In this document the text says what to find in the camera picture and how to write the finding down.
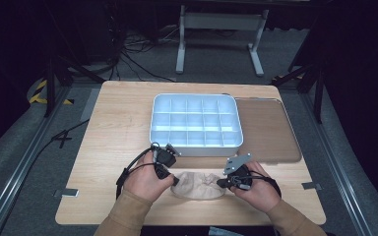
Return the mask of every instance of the dark background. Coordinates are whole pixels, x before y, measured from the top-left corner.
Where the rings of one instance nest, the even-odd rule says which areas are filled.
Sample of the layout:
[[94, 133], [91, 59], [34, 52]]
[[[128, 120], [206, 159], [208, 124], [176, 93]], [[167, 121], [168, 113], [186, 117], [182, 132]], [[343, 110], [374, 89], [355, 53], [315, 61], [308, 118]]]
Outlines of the dark background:
[[[275, 9], [267, 28], [311, 29], [293, 65], [323, 61], [326, 88], [346, 136], [378, 190], [378, 1], [339, 2], [328, 5], [334, 9]], [[124, 7], [93, 1], [0, 1], [0, 137], [29, 108], [27, 91], [49, 58], [64, 55], [82, 65], [109, 60], [116, 56], [112, 40], [120, 40], [126, 28], [157, 38], [158, 30], [176, 24], [178, 16], [176, 6], [136, 12], [131, 4], [112, 22], [109, 10]], [[278, 11], [283, 17], [274, 14]]]

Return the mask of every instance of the person's right hand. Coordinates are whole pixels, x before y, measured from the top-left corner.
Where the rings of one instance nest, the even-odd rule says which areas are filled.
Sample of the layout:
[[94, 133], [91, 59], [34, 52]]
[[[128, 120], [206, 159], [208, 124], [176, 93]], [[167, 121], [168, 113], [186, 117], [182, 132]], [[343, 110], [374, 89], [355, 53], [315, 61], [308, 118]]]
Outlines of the person's right hand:
[[[250, 171], [256, 171], [264, 176], [270, 177], [257, 161], [250, 161], [245, 165], [247, 165]], [[273, 188], [270, 183], [260, 179], [253, 179], [250, 190], [240, 190], [232, 186], [231, 192], [238, 198], [249, 203], [255, 209], [258, 209], [264, 213], [267, 213], [281, 201], [281, 197], [278, 195], [275, 188]]]

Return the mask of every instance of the metal bracket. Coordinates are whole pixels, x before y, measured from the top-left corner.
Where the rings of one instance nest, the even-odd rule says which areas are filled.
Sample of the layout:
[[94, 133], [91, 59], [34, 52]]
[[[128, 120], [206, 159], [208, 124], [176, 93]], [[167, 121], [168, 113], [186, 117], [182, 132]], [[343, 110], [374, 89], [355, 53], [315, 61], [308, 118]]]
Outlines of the metal bracket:
[[236, 171], [241, 165], [245, 162], [249, 161], [251, 158], [251, 154], [248, 153], [246, 155], [239, 155], [236, 157], [230, 157], [226, 160], [226, 166], [223, 169], [223, 175], [230, 174]]
[[314, 182], [302, 183], [302, 187], [304, 190], [307, 189], [315, 189], [316, 191], [322, 190], [320, 184], [315, 184]]
[[63, 197], [75, 197], [79, 195], [79, 190], [77, 189], [64, 189], [54, 191], [53, 197], [56, 199], [61, 199]]

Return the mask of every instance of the black device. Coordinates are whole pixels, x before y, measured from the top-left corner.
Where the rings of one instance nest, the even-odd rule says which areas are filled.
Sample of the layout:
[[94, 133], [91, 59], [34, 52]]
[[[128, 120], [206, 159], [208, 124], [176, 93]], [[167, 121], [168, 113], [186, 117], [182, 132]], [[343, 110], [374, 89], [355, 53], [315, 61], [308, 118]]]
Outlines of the black device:
[[[168, 172], [165, 166], [172, 166], [176, 162], [176, 155], [180, 155], [180, 153], [178, 153], [177, 150], [171, 144], [167, 144], [165, 148], [161, 148], [158, 143], [152, 143], [152, 145], [149, 148], [141, 152], [133, 161], [131, 161], [128, 167], [124, 168], [124, 170], [122, 171], [122, 174], [116, 181], [116, 199], [118, 199], [118, 197], [121, 195], [122, 187], [128, 176], [136, 169], [145, 165], [149, 165], [142, 164], [131, 170], [131, 167], [149, 151], [153, 152], [153, 163], [149, 164], [152, 164], [154, 166], [156, 175], [159, 179], [164, 179], [170, 174], [170, 172]], [[176, 186], [178, 182], [179, 179], [174, 177], [173, 186]]]
[[226, 179], [219, 179], [217, 181], [217, 185], [219, 185], [221, 188], [228, 189], [235, 186], [238, 189], [247, 191], [250, 190], [253, 179], [261, 179], [270, 183], [275, 188], [276, 192], [278, 192], [279, 196], [282, 196], [281, 188], [279, 188], [279, 185], [275, 179], [248, 169], [247, 165], [244, 163], [248, 161], [250, 157], [250, 154], [247, 154], [229, 158], [223, 172], [224, 175], [227, 175]]

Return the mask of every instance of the hand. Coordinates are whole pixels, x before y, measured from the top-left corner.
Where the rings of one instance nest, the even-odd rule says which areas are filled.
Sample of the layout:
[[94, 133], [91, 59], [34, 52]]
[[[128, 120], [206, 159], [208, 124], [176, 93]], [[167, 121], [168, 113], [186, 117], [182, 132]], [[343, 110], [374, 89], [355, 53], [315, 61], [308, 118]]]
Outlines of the hand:
[[155, 202], [160, 195], [173, 184], [173, 174], [160, 180], [155, 172], [155, 167], [151, 164], [138, 167], [142, 164], [153, 163], [153, 153], [150, 151], [141, 157], [135, 169], [124, 183], [124, 190], [137, 195], [150, 202]]
[[[270, 177], [257, 161], [251, 161], [245, 165], [247, 165], [250, 171], [256, 171], [264, 176]], [[231, 192], [233, 192], [238, 198], [249, 203], [255, 209], [258, 209], [264, 213], [271, 210], [281, 201], [281, 197], [278, 195], [278, 192], [276, 192], [273, 186], [260, 179], [253, 179], [251, 188], [248, 191], [240, 190], [232, 186]]]

